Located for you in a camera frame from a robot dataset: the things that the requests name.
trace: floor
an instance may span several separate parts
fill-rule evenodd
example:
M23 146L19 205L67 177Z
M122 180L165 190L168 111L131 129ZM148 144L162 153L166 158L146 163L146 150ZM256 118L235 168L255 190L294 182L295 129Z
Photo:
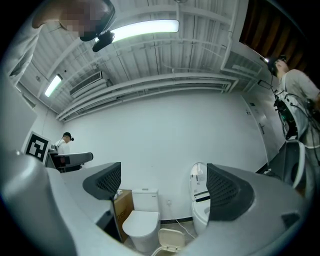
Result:
M193 221L187 221L187 222L182 222L181 225L186 228L186 230L188 230L188 232L193 235L195 238L197 238L197 233L195 230L195 226L194 226L194 222ZM161 224L161 229L170 229L170 230L178 230L181 231L182 233L184 233L184 238L185 238L185 245L191 243L194 238L191 237L178 223L175 224ZM130 249L132 249L133 251L137 252L134 243L132 242L131 238L128 237L126 239L126 241L124 242L124 245ZM140 252L142 255L146 255L146 256L150 256L152 255L153 251L151 252L146 252L146 253L142 253Z

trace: ceiling light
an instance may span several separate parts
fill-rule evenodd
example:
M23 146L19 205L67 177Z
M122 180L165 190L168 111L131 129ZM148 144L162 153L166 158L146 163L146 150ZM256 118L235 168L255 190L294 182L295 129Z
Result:
M62 77L59 74L57 74L55 78L52 80L52 82L50 83L48 89L46 89L44 93L45 96L50 97L52 92L57 88L57 86L61 83L61 81L62 81Z
M179 21L174 19L149 20L122 26L112 30L115 34L113 43L125 38L150 33L178 32Z

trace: person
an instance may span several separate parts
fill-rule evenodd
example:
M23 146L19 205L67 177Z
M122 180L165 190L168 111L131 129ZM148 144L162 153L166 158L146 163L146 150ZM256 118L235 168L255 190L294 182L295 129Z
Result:
M74 138L71 137L70 132L65 132L60 140L58 140L54 145L57 147L59 154L70 154L70 148L68 143L73 141Z
M2 60L4 72L15 86L32 60L44 24L59 22L63 29L89 41L104 31L114 16L110 0L45 0L11 42Z
M309 77L297 70L290 70L286 63L286 56L270 58L267 65L272 75L279 80L278 94L286 92L295 97L305 105L307 100L311 100L314 109L320 112L320 90L309 79ZM320 124L313 118L309 119L308 127L302 134L300 141L305 145L308 165L313 170L315 176L316 192L320 192Z

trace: toilet tank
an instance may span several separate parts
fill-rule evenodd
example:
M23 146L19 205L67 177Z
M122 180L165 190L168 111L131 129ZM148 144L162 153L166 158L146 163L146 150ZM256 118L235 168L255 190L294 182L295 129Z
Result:
M135 211L160 212L158 189L133 189L132 199Z

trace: toilet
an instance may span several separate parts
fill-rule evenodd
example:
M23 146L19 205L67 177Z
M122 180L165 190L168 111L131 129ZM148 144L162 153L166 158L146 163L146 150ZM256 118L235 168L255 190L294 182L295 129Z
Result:
M160 209L157 189L133 189L134 210L122 224L123 231L132 239L135 248L142 252L156 249L160 230Z
M185 235L173 229L161 228L158 232L160 247L151 256L170 256L185 247Z
M190 198L194 229L201 235L208 224L210 214L210 195L207 189L207 165L197 162L190 173Z

